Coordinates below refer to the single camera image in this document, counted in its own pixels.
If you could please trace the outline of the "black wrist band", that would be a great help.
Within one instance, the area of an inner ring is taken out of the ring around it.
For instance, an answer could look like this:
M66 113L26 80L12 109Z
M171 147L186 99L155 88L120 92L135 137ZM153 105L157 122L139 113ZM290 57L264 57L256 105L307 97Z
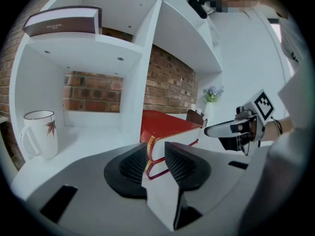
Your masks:
M273 119L273 121L274 121L274 123L275 123L275 125L276 125L276 127L278 129L278 133L280 135L282 135L283 134L283 129L282 129L281 123L278 120L276 120L276 119Z

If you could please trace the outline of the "thick red book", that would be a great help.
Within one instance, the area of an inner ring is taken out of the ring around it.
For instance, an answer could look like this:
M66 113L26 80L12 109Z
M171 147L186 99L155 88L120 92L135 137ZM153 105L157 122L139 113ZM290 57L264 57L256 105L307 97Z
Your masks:
M190 145L197 141L202 125L154 110L142 114L140 142L147 144L147 156L152 162L165 157L164 143Z

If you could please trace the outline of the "white vase blue flowers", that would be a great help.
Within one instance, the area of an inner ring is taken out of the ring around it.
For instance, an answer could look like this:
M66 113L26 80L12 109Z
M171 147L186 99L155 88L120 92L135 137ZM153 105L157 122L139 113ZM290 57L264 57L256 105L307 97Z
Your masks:
M213 104L216 103L224 92L224 86L217 88L210 86L203 89L203 100L205 102L204 120L210 120L213 115Z

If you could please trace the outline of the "person's white shirt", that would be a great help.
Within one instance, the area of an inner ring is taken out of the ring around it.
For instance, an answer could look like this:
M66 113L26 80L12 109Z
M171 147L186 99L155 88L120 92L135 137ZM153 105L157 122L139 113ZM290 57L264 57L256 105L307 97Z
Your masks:
M282 49L294 76L281 89L293 130L262 152L262 175L248 204L238 236L306 235L315 207L307 192L315 165L315 69L293 16L277 9Z

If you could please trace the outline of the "person's right hand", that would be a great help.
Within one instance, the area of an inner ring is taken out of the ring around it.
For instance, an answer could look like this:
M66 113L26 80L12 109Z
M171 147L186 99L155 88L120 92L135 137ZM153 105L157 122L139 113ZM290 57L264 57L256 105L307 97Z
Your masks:
M248 139L253 141L256 136L256 122L247 121L238 125L239 132L241 133L241 139Z

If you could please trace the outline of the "person's right forearm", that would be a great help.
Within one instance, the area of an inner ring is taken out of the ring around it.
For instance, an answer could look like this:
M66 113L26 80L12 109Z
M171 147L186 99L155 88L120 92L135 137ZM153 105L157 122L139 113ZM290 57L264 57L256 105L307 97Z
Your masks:
M285 118L280 119L278 121L282 125L283 134L289 133L293 130L293 124L292 124L290 117L285 117ZM268 123L266 123L264 137L262 138L262 141L274 142L279 136L281 136L281 135L278 133L278 129L277 129L274 121L272 120L272 121L269 121Z

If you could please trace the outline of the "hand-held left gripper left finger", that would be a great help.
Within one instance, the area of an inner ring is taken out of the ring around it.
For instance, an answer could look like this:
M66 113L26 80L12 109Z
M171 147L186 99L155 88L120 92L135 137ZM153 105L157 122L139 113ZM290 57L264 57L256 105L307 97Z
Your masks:
M147 177L147 146L79 159L40 185L30 205L67 236L163 236L178 222L178 186Z

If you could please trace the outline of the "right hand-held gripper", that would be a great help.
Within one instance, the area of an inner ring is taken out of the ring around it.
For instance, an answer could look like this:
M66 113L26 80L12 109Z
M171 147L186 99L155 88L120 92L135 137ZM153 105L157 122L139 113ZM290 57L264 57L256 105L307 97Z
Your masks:
M264 137L265 125L274 113L275 108L264 90L260 90L243 106L236 108L235 119L206 127L204 134L219 138L225 150L241 151L244 155L252 155L260 147ZM253 141L241 139L239 124L255 121L256 136Z

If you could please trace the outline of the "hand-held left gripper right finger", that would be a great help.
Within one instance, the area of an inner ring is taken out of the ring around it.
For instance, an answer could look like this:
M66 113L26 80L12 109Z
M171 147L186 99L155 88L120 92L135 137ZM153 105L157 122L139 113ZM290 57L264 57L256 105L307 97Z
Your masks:
M238 236L262 175L262 149L246 157L165 143L165 159L180 188L174 236Z

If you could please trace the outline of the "black framed window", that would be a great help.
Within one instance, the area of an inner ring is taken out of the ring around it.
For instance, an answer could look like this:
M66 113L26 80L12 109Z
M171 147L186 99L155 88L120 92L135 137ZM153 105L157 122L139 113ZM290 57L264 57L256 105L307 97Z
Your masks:
M282 41L282 36L281 36L281 29L280 29L280 24L278 19L273 19L269 18L268 19L272 29L274 30L276 36L278 37L279 41Z

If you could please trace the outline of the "white shelf unit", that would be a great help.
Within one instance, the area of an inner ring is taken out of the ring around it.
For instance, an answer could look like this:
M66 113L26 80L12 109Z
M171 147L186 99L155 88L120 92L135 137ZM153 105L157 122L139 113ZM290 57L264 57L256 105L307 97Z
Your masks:
M49 0L44 10L76 5L100 7L103 27L127 32L133 39L127 42L85 32L23 36L12 67L9 106L25 160L11 190L24 200L72 162L139 141L153 44L190 66L199 77L222 70L218 30L186 0ZM65 111L63 79L68 71L121 77L120 112ZM55 113L59 150L49 160L28 155L20 143L24 115L42 110Z

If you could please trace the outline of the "brown wooden holder box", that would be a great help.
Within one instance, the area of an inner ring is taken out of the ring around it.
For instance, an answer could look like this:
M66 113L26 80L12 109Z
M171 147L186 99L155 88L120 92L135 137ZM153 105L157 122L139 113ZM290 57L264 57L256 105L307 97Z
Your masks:
M208 119L203 113L199 114L196 111L188 110L186 121L201 125L204 128L207 125Z

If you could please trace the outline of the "dark brown book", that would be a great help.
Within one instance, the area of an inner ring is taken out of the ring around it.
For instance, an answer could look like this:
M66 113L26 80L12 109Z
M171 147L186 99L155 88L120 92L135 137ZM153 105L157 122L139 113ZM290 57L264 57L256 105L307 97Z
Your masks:
M97 6L63 6L35 13L27 19L22 30L33 37L57 32L98 34L102 9Z

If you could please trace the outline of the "white leaf print mug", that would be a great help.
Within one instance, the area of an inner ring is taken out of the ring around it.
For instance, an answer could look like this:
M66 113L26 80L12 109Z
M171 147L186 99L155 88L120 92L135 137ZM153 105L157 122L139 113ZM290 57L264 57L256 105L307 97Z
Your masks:
M27 113L20 132L22 150L32 157L49 160L58 153L58 137L53 111L42 110Z

